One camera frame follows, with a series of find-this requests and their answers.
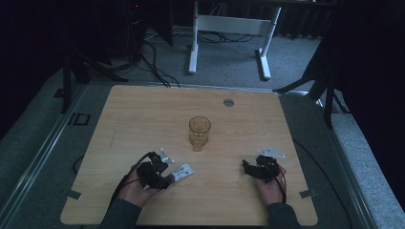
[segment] white stand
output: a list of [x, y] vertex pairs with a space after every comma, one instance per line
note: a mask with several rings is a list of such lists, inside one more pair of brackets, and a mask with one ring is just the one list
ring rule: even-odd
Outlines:
[[276, 13], [269, 21], [236, 17], [199, 15], [199, 3], [198, 1], [194, 2], [193, 45], [191, 47], [190, 65], [188, 71], [192, 74], [196, 73], [197, 55], [199, 51], [199, 44], [197, 43], [198, 31], [218, 31], [262, 35], [266, 37], [266, 41], [263, 48], [259, 49], [260, 63], [262, 64], [264, 78], [270, 79], [271, 75], [267, 63], [266, 54], [270, 45], [271, 37], [274, 34], [274, 29], [277, 25], [277, 19], [280, 14], [280, 10], [280, 7], [277, 8]]

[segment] glass cup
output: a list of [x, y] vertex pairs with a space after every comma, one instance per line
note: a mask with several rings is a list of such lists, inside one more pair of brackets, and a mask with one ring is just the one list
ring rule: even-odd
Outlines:
[[206, 117], [195, 116], [191, 118], [189, 138], [190, 143], [193, 145], [193, 151], [198, 152], [202, 150], [202, 146], [208, 141], [209, 129], [211, 129], [211, 122]]

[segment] wooden tabletop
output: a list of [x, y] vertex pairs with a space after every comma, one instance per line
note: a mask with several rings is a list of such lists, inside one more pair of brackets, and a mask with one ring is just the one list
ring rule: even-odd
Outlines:
[[[234, 101], [232, 107], [224, 100]], [[188, 140], [194, 116], [211, 122], [200, 152]], [[265, 206], [242, 160], [255, 164], [256, 151], [271, 147], [287, 155], [287, 203], [302, 225], [317, 216], [277, 94], [216, 89], [115, 86], [110, 92], [61, 220], [101, 223], [112, 193], [131, 165], [150, 151], [165, 150], [176, 160], [163, 173], [187, 162], [194, 174], [155, 195], [143, 208], [144, 225], [266, 225]]]

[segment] human hand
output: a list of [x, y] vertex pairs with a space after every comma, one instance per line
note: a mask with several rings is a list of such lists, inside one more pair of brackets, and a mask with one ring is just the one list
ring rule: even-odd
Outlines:
[[127, 178], [124, 186], [119, 190], [118, 198], [127, 200], [142, 208], [145, 203], [154, 196], [160, 189], [143, 189], [136, 168]]
[[274, 179], [269, 183], [264, 183], [261, 179], [254, 178], [254, 182], [259, 191], [262, 202], [265, 204], [265, 206], [268, 206], [271, 203], [283, 202], [284, 193], [287, 188], [286, 184], [283, 181], [286, 169], [283, 168], [281, 165], [279, 165], [279, 168], [280, 174], [277, 176], [276, 179], [279, 181], [283, 190], [281, 190], [279, 184]]

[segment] gray sleeve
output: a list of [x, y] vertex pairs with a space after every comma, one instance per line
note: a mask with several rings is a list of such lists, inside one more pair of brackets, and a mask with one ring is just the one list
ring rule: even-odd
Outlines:
[[134, 229], [141, 211], [137, 205], [116, 198], [98, 229]]
[[284, 203], [272, 203], [267, 206], [268, 226], [271, 229], [302, 228], [294, 209]]

